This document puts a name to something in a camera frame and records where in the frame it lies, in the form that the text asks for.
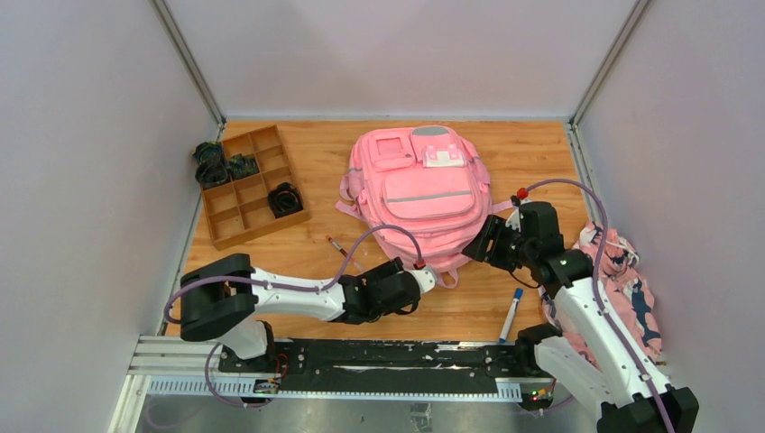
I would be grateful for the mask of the blue white marker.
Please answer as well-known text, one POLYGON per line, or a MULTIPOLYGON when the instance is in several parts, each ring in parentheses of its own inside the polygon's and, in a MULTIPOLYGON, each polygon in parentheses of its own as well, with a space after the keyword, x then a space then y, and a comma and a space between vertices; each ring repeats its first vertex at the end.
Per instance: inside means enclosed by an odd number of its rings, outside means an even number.
POLYGON ((522 288, 517 288, 516 291, 513 294, 512 302, 509 306, 507 315, 505 317, 505 320, 502 324, 502 329, 500 332, 500 335, 498 336, 498 342, 500 344, 505 343, 508 340, 510 330, 512 327, 512 322, 517 314, 517 309, 520 305, 521 297, 523 295, 524 290, 522 288))

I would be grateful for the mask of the pink school backpack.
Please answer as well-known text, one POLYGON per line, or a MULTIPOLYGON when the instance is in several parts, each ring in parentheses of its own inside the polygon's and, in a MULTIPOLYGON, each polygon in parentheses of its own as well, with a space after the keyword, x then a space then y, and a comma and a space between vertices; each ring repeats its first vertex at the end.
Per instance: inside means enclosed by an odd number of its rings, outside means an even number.
POLYGON ((469 263, 463 249, 492 214, 491 177, 474 145, 441 125, 372 130, 352 148, 336 209, 374 230, 390 258, 431 266, 453 289, 469 263))

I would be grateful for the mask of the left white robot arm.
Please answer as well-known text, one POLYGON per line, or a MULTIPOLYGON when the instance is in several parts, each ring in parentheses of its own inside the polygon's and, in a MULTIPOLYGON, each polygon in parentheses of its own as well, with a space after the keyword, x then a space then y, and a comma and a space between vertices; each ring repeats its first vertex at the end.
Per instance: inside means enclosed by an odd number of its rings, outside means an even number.
POLYGON ((413 270, 394 259, 359 275, 310 280, 253 267, 235 253, 189 272, 181 279, 180 337, 216 341, 256 373, 276 361, 270 325, 257 314, 286 314, 350 325, 373 323, 391 314, 408 315, 434 289, 428 265, 413 270))

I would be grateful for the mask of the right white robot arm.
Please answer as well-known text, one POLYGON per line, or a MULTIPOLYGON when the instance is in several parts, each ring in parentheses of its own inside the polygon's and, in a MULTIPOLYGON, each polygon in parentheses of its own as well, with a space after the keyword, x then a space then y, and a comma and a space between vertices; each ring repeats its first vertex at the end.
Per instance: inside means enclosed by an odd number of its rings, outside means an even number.
POLYGON ((599 432, 690 432, 699 402, 677 388, 644 354, 608 300, 597 266, 584 252, 565 247, 558 214, 548 202, 517 207, 517 223, 488 216, 467 257, 512 272, 521 267, 575 325, 592 351, 590 363, 551 325, 518 334, 515 363, 527 376, 543 371, 592 411, 599 432))

